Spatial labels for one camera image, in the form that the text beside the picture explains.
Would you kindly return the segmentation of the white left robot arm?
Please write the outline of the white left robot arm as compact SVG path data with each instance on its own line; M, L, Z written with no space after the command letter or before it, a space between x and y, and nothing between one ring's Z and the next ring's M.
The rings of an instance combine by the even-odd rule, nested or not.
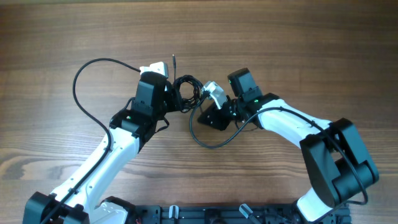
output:
M135 222L135 205L116 197L100 198L125 164L159 132L157 123L168 112L170 89L166 74L142 72L135 97L111 118L102 143L51 194L31 196L23 223Z

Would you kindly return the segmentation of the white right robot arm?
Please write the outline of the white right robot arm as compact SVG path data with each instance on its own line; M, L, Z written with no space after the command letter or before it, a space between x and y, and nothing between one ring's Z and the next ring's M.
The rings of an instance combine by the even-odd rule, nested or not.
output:
M379 180L379 172L356 126L348 119L332 122L319 119L289 106L279 96L263 94L247 68L228 75L235 97L231 99L215 82L201 88L201 99L214 102L198 122L220 131L230 122L254 124L279 134L303 155L311 189L293 203L288 214L265 212L256 217L246 204L239 207L252 223L279 219L284 223L350 223L349 204L357 194L366 205L367 187Z

